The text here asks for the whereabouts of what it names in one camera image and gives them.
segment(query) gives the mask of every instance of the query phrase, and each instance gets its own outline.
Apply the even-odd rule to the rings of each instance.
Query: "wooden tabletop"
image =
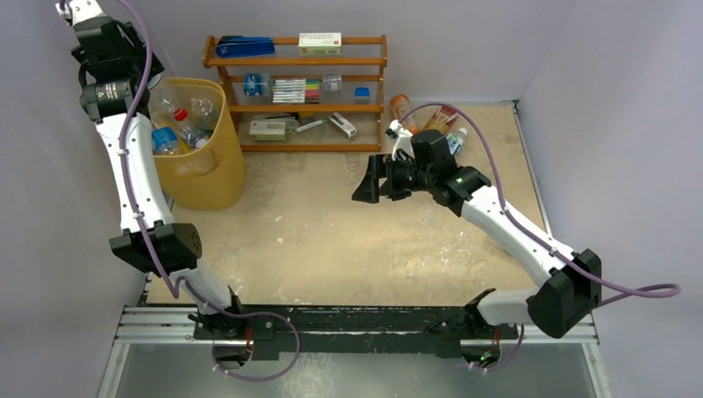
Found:
[[[461,108],[486,134],[507,200],[543,226],[512,107]],[[419,123],[432,112],[419,111]],[[389,122],[387,114],[384,125]],[[469,131],[459,162],[493,179],[470,126],[460,121],[454,127]],[[534,286],[505,250],[427,193],[376,205],[352,201],[368,153],[245,158],[245,189],[233,207],[173,208],[177,222],[191,222],[200,231],[204,260],[243,303],[464,305],[491,287]],[[174,301],[155,279],[148,302]],[[190,299],[183,294],[181,302]]]

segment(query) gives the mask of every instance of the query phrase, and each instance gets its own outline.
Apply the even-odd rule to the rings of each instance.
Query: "yellow trash bin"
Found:
[[[168,79],[182,104],[207,98],[220,109],[220,119],[207,144],[185,155],[154,156],[163,190],[180,206],[221,210],[239,199],[246,165],[227,108],[225,92],[214,82],[201,79]]]

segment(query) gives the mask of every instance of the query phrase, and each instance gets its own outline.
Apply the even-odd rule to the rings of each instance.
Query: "white wall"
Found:
[[[386,98],[405,93],[424,100],[487,101],[522,95],[575,3],[149,0],[138,6],[181,76],[217,80],[216,70],[201,63],[207,35],[386,34]]]
[[[700,396],[703,2],[582,0],[522,98],[555,234],[606,279],[682,284],[595,312],[615,396]]]
[[[119,204],[78,103],[73,30],[51,2],[2,8],[1,395],[91,397],[143,276],[109,250]]]

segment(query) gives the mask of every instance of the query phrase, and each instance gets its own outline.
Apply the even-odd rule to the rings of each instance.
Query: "red bottle cap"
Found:
[[[179,109],[176,109],[176,110],[173,111],[173,118],[174,118],[177,122],[182,122],[182,121],[185,120],[187,117],[188,117],[188,111],[185,110],[185,109],[183,109],[183,108],[179,108]]]

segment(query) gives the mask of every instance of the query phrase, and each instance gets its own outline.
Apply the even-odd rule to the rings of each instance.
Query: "blue lid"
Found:
[[[371,92],[366,87],[357,87],[356,90],[354,90],[354,96],[355,97],[370,97]]]

